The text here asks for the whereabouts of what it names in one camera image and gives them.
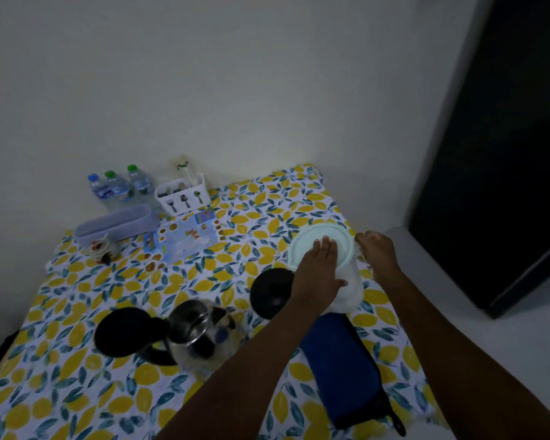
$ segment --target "black round object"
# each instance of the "black round object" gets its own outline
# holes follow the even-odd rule
[[[152,318],[136,307],[117,309],[106,316],[95,329],[95,347],[109,357],[126,357],[147,345],[164,339],[169,323]]]
[[[250,288],[250,306],[261,318],[272,319],[292,295],[294,273],[269,269],[261,273]]]

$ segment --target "forearm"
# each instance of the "forearm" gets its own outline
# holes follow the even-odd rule
[[[375,279],[391,300],[458,439],[550,435],[550,412],[458,331],[402,273]]]
[[[255,440],[275,386],[318,311],[293,298],[161,430],[169,438]],[[208,410],[211,409],[211,420]]]

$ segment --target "blue pouch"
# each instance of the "blue pouch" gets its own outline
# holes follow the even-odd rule
[[[379,368],[346,315],[319,317],[300,347],[336,429],[389,415],[398,434],[405,436],[405,427],[383,390]]]

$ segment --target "person's left arm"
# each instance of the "person's left arm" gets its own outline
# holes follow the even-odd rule
[[[212,374],[157,440],[256,439],[289,358],[344,285],[334,277],[337,250],[327,238],[314,243],[295,273],[283,309]]]

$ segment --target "kettle handle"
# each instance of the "kettle handle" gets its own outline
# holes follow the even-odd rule
[[[175,366],[177,364],[168,350],[156,349],[152,344],[142,349],[138,355],[143,360],[157,366]]]

